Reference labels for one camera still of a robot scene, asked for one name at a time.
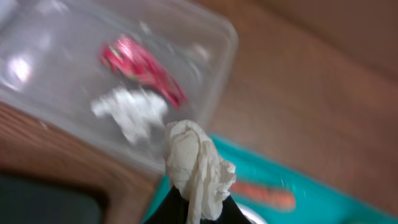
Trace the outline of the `clear plastic bin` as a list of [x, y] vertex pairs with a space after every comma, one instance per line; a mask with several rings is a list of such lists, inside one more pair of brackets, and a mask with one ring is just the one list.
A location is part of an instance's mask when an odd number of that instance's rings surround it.
[[193, 1], [2, 1], [1, 101], [48, 121], [125, 163], [165, 170], [164, 128], [130, 143], [91, 104], [113, 90], [142, 98], [154, 89], [100, 62], [103, 46], [126, 34], [145, 47], [187, 97], [166, 104], [162, 122], [212, 117], [238, 48], [227, 18]]

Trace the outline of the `teal tray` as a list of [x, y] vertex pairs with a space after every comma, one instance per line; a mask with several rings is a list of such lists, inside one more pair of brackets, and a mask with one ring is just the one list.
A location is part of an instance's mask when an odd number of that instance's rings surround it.
[[249, 152], [231, 141], [216, 135], [211, 138], [221, 156], [236, 165], [238, 182], [276, 187], [293, 193], [297, 205], [294, 210], [287, 212], [276, 210], [239, 194], [231, 195], [236, 204], [240, 203], [251, 208], [267, 223], [397, 224], [397, 217]]

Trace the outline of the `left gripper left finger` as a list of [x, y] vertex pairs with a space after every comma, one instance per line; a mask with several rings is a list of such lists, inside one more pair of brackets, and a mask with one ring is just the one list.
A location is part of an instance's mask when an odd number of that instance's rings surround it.
[[186, 224], [189, 202], [172, 187], [156, 211], [144, 224]]

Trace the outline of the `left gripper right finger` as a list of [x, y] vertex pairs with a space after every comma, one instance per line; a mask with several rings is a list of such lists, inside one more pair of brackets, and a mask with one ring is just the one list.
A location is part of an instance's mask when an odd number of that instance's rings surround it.
[[233, 198], [229, 196], [223, 201], [223, 209], [217, 220], [201, 219], [200, 224], [251, 224], [251, 222], [240, 211]]

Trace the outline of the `red wrapper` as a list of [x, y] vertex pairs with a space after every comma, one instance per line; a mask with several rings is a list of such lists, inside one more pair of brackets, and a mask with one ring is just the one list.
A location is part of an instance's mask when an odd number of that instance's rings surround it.
[[113, 44], [104, 44], [99, 60], [115, 74], [154, 89], [176, 109], [187, 102], [184, 91], [167, 69], [128, 35], [120, 35]]

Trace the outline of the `carrot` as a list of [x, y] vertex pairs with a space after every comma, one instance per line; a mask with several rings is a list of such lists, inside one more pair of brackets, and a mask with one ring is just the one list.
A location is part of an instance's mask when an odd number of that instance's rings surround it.
[[285, 189], [236, 182], [231, 186], [231, 191], [280, 211], [292, 211], [297, 205], [293, 193]]

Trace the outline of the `black bin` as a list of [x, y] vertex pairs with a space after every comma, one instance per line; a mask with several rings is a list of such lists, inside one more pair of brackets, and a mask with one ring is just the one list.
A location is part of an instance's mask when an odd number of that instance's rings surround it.
[[101, 224], [93, 196], [39, 180], [1, 175], [1, 224]]

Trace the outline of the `white tissue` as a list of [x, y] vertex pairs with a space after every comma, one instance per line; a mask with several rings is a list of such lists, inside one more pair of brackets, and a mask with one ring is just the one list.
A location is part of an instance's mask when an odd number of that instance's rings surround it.
[[188, 201], [187, 223], [217, 220], [236, 181], [236, 166], [223, 159], [214, 142], [195, 122], [166, 126], [166, 173]]

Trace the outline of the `foil-like white paper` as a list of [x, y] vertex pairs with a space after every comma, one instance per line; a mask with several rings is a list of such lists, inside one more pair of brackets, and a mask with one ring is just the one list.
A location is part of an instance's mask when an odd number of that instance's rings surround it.
[[168, 110], [167, 102], [153, 91], [121, 86], [91, 102], [94, 115], [111, 116], [131, 144], [149, 139], [152, 126], [163, 128]]

